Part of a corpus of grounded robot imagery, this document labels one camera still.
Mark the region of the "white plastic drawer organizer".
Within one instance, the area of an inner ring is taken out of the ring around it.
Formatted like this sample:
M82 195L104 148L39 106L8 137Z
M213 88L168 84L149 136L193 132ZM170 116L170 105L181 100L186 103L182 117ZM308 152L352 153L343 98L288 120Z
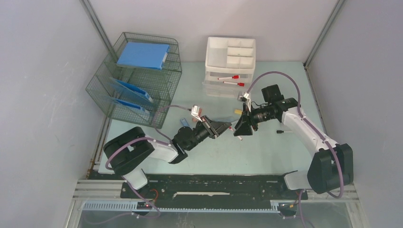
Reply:
M236 98L252 83L256 66L256 40L252 38L209 37L205 58L206 95ZM218 80L218 77L239 75L239 79ZM224 84L223 81L244 83L245 86Z

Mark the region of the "blue folder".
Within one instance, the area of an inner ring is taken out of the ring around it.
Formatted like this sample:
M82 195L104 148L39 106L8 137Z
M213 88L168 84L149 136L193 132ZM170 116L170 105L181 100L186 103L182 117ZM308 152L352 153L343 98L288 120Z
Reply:
M170 50L168 44L128 42L117 64L162 70Z
M117 99L117 98L113 98L112 100L114 102L116 102L117 104L125 106L130 111L133 111L133 112L135 112L137 114L150 115L150 112L148 110L146 110L145 108L143 108L142 106L140 106L138 104L127 102L127 101L120 100L120 99Z
M115 88L117 91L122 92L123 94L128 94L134 97L139 97L141 99L146 100L147 102L153 103L152 97L148 94L147 91L124 81L115 79L110 77L110 85Z

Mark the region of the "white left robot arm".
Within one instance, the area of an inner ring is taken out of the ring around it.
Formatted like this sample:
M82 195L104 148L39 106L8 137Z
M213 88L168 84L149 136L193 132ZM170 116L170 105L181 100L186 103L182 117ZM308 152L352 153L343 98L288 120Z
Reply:
M228 130L230 122L215 121L202 116L195 127L181 127L170 142L163 142L146 135L141 127L135 127L107 142L103 151L107 157L105 168L124 178L139 198L148 196L150 184L140 164L147 158L155 158L169 164L177 164L187 158L187 152L207 138L216 139Z

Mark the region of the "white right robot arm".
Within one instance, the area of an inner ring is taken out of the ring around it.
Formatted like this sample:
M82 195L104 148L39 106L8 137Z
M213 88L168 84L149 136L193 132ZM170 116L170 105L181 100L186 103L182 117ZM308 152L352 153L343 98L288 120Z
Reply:
M276 186L277 194L290 198L296 190L313 190L322 194L343 189L354 181L353 150L347 144L339 144L317 129L304 114L295 98L285 99L278 85L263 88L266 104L251 106L249 93L239 95L243 103L240 119L235 125L234 136L249 136L258 130L258 124L278 120L287 127L306 147L312 161L306 171L292 171L283 175Z

